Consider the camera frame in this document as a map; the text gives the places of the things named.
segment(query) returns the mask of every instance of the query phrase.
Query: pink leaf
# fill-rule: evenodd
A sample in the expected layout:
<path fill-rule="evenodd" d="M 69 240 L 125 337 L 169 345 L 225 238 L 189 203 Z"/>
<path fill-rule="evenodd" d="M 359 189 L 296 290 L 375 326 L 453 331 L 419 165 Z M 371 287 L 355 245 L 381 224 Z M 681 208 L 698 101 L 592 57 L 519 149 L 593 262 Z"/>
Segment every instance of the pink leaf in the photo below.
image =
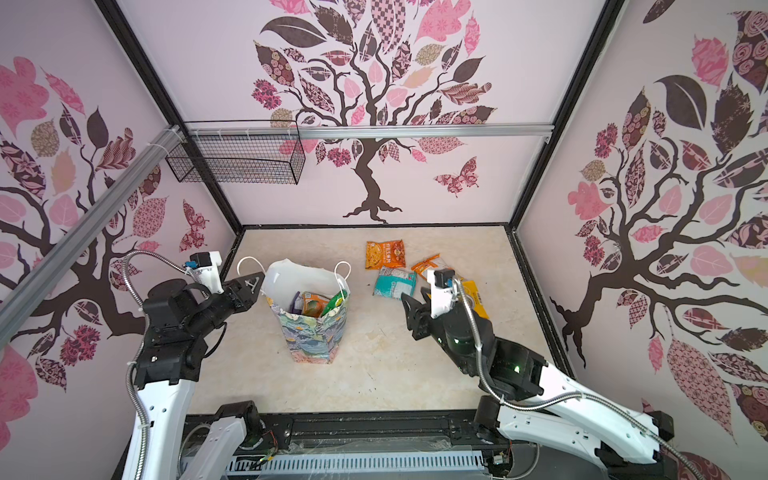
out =
<path fill-rule="evenodd" d="M 658 225 L 647 225 L 635 230 L 632 237 L 640 243 L 648 243 L 656 240 L 663 231 L 664 229 Z"/>
<path fill-rule="evenodd" d="M 715 225 L 721 222 L 730 211 L 732 199 L 733 195 L 728 194 L 704 202 L 704 205 L 699 208 L 699 217 L 707 225 Z"/>
<path fill-rule="evenodd" d="M 680 209 L 680 202 L 683 194 L 680 192 L 680 185 L 675 185 L 661 197 L 659 200 L 659 210 L 665 214 L 674 215 Z"/>
<path fill-rule="evenodd" d="M 0 195 L 0 220 L 15 223 L 26 214 L 27 209 L 22 202 L 8 195 Z"/>
<path fill-rule="evenodd" d="M 406 101 L 406 95 L 408 95 L 408 90 L 406 90 L 405 88 L 393 88 L 392 90 L 387 92 L 386 100 L 394 108 L 397 108 L 400 105 L 402 105 L 404 101 Z"/>
<path fill-rule="evenodd" d="M 349 77 L 344 79 L 344 95 L 349 98 L 356 98 L 360 95 L 360 86 Z"/>
<path fill-rule="evenodd" d="M 51 222 L 64 227 L 73 227 L 78 222 L 78 208 L 69 195 L 62 195 L 54 200 L 48 211 Z"/>
<path fill-rule="evenodd" d="M 352 125 L 359 124 L 365 116 L 366 116 L 366 106 L 360 105 L 352 113 Z"/>
<path fill-rule="evenodd" d="M 381 80 L 384 80 L 384 72 L 382 71 L 382 68 L 379 67 L 379 63 L 374 61 L 371 64 L 371 68 L 368 69 L 368 80 L 371 82 L 371 85 L 379 83 Z"/>
<path fill-rule="evenodd" d="M 467 28 L 464 30 L 464 47 L 467 49 L 467 56 L 472 55 L 472 52 L 478 47 L 480 42 L 480 24 L 475 20 L 475 14 L 469 18 L 467 22 Z"/>
<path fill-rule="evenodd" d="M 415 148 L 411 150 L 411 155 L 416 161 L 424 162 L 426 163 L 427 157 L 424 156 L 424 154 L 421 151 L 416 150 Z"/>
<path fill-rule="evenodd" d="M 699 275 L 717 276 L 733 271 L 733 265 L 721 252 L 709 245 L 702 245 L 694 250 L 690 259 L 690 268 Z"/>
<path fill-rule="evenodd" d="M 8 268 L 16 261 L 16 247 L 8 242 L 0 242 L 0 268 Z"/>
<path fill-rule="evenodd" d="M 664 348 L 661 346 L 661 337 L 656 335 L 648 345 L 648 358 L 654 370 L 661 370 L 661 363 L 664 360 Z"/>

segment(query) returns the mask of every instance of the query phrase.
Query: butterfly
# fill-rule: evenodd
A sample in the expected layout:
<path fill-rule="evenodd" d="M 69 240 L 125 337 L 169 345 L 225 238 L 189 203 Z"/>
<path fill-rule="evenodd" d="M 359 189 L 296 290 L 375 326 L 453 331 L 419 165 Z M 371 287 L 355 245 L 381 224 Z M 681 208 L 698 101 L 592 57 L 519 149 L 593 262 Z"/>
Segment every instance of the butterfly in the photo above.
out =
<path fill-rule="evenodd" d="M 179 243 L 180 252 L 189 250 L 192 247 L 200 248 L 205 245 L 205 236 L 200 231 L 205 228 L 206 222 L 210 222 L 210 220 L 205 220 L 203 214 L 196 214 L 194 208 L 186 200 L 184 200 L 184 216 L 187 218 L 190 229 L 181 237 L 181 242 Z"/>
<path fill-rule="evenodd" d="M 448 191 L 456 195 L 456 198 L 458 198 L 458 192 L 464 190 L 464 186 L 479 187 L 478 176 L 475 173 L 475 170 L 477 170 L 478 167 L 477 162 L 475 161 L 476 158 L 477 157 L 470 158 L 467 163 L 464 164 L 464 167 L 462 167 L 462 172 L 458 174 L 458 176 L 438 175 L 435 177 L 435 181 L 441 185 L 447 186 Z"/>

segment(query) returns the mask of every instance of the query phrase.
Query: aluminum rail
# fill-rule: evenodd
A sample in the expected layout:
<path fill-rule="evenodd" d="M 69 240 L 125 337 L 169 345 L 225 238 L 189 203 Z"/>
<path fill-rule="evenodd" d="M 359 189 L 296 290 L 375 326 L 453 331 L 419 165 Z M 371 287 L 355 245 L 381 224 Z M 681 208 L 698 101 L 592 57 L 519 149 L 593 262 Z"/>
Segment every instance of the aluminum rail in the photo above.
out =
<path fill-rule="evenodd" d="M 551 124 L 480 125 L 385 125 L 380 127 L 299 127 L 302 139 L 325 138 L 417 138 L 417 137 L 549 137 Z M 296 128 L 283 127 L 192 127 L 190 135 L 275 135 L 295 134 Z"/>
<path fill-rule="evenodd" d="M 114 213 L 165 158 L 164 148 L 170 151 L 179 144 L 178 130 L 178 127 L 169 125 L 160 132 L 114 184 L 96 200 L 78 224 L 56 243 L 40 264 L 0 304 L 0 347 L 5 346 L 22 327 Z"/>

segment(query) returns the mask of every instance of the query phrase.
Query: shopping bag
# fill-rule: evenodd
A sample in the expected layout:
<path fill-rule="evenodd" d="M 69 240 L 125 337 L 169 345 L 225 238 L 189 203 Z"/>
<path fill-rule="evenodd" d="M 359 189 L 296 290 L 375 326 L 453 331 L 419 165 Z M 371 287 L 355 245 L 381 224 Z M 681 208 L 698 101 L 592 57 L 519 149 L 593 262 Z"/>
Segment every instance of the shopping bag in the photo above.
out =
<path fill-rule="evenodd" d="M 333 272 L 329 272 L 285 259 L 272 263 L 266 270 L 262 293 L 280 321 L 294 362 L 331 363 L 336 357 L 344 335 L 349 302 L 346 282 L 349 273 L 341 276 L 336 272 L 342 263 L 349 266 L 347 262 L 338 262 Z M 290 313 L 296 292 L 312 292 L 333 298 L 341 290 L 347 292 L 341 304 L 320 318 Z"/>

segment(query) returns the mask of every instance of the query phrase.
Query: teal snack bag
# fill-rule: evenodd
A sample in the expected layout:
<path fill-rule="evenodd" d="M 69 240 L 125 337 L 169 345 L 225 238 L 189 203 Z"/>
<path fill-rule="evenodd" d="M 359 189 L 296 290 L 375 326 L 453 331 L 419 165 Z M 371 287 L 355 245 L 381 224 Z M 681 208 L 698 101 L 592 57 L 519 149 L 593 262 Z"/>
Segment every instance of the teal snack bag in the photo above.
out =
<path fill-rule="evenodd" d="M 416 274 L 414 272 L 383 266 L 379 270 L 379 278 L 376 279 L 373 294 L 399 300 L 403 293 L 413 295 L 415 288 Z"/>

